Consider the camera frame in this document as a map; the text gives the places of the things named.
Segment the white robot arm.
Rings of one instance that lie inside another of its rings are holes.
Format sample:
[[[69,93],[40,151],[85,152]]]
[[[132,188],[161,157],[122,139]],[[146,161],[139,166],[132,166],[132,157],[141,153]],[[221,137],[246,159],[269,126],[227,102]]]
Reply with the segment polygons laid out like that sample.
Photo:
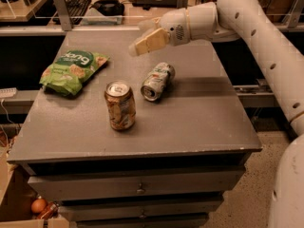
[[[258,0],[217,0],[139,23],[133,56],[193,40],[241,38],[297,135],[283,153],[267,228],[304,228],[304,56],[268,19]]]

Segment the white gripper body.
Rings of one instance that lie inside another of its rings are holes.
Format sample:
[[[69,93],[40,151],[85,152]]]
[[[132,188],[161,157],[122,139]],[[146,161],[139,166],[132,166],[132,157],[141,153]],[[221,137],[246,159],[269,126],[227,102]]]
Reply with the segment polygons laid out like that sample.
[[[160,26],[168,32],[172,46],[198,39],[210,41],[217,24],[218,13],[213,2],[169,11],[160,20]]]

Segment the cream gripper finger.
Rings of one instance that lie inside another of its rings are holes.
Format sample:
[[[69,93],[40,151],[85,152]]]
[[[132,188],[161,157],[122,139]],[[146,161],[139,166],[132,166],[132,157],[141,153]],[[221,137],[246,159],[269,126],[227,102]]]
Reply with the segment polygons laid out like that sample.
[[[131,56],[140,56],[164,48],[169,41],[170,36],[165,29],[149,29],[129,46],[128,51]]]
[[[138,24],[138,27],[140,30],[157,29],[159,27],[160,20],[161,20],[160,17],[144,20]]]

